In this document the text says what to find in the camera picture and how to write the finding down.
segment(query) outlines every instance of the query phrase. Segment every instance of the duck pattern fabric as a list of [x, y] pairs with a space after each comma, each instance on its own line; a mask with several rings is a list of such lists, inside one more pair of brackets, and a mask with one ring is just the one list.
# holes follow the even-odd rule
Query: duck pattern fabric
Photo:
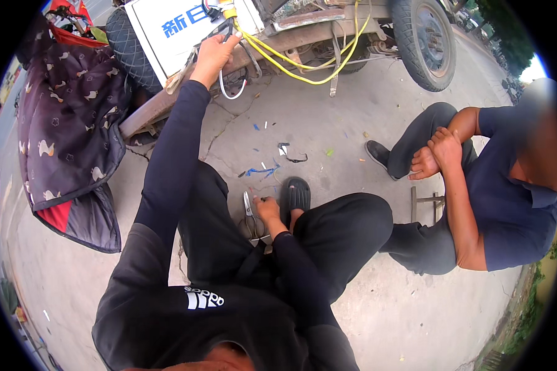
[[27, 69], [17, 113], [19, 162], [33, 214], [73, 241], [119, 252], [107, 180], [126, 150], [118, 129], [131, 96], [126, 74], [109, 47], [55, 43], [43, 17], [17, 56]]

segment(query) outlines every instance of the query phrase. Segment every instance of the scissors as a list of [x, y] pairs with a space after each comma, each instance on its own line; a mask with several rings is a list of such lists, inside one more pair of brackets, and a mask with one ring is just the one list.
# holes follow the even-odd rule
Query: scissors
[[239, 229], [242, 233], [244, 233], [250, 241], [259, 241], [268, 237], [269, 234], [267, 234], [266, 226], [264, 226], [260, 217], [254, 215], [252, 212], [252, 206], [249, 203], [247, 191], [244, 192], [244, 205], [245, 217], [239, 222]]

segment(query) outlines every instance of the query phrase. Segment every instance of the white cable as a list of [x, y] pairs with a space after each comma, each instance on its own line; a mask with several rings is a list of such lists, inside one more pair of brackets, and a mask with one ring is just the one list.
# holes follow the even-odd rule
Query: white cable
[[236, 99], [236, 98], [238, 98], [238, 97], [241, 95], [241, 93], [244, 92], [245, 84], [247, 84], [248, 82], [247, 82], [247, 81], [245, 80], [245, 78], [244, 78], [244, 85], [242, 85], [242, 89], [241, 89], [241, 90], [239, 91], [239, 93], [237, 93], [237, 95], [234, 96], [234, 97], [229, 97], [229, 96], [227, 95], [227, 93], [225, 93], [225, 85], [223, 84], [223, 71], [222, 71], [222, 70], [220, 70], [220, 71], [218, 72], [218, 83], [221, 85], [221, 92], [223, 92], [223, 95], [225, 96], [225, 98], [227, 98], [227, 99]]

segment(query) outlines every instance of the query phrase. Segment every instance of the adidas logo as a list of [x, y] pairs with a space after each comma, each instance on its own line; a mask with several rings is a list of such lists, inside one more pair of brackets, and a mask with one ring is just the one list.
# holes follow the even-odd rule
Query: adidas logo
[[188, 295], [188, 309], [191, 310], [221, 306], [225, 302], [225, 299], [208, 290], [200, 290], [190, 286], [184, 286], [184, 290]]

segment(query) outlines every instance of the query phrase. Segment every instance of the black pants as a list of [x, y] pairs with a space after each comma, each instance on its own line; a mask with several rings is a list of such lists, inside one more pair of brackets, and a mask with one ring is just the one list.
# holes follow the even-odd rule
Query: black pants
[[[457, 110], [439, 102], [427, 107], [410, 123], [390, 152], [388, 173], [396, 178], [410, 171], [413, 155], [427, 145], [438, 126], [447, 127]], [[462, 168], [476, 159], [472, 139], [462, 144]], [[398, 263], [418, 274], [446, 274], [456, 267], [456, 250], [448, 226], [446, 211], [435, 226], [420, 223], [395, 224], [390, 239], [379, 252], [388, 252]]]
[[[239, 232], [227, 209], [229, 189], [210, 165], [199, 162], [189, 205], [178, 229], [193, 283], [235, 281], [252, 244]], [[350, 194], [305, 212], [293, 235], [330, 286], [331, 302], [344, 292], [364, 264], [388, 240], [392, 210], [381, 197]], [[279, 276], [273, 254], [261, 256], [248, 286], [274, 290]]]

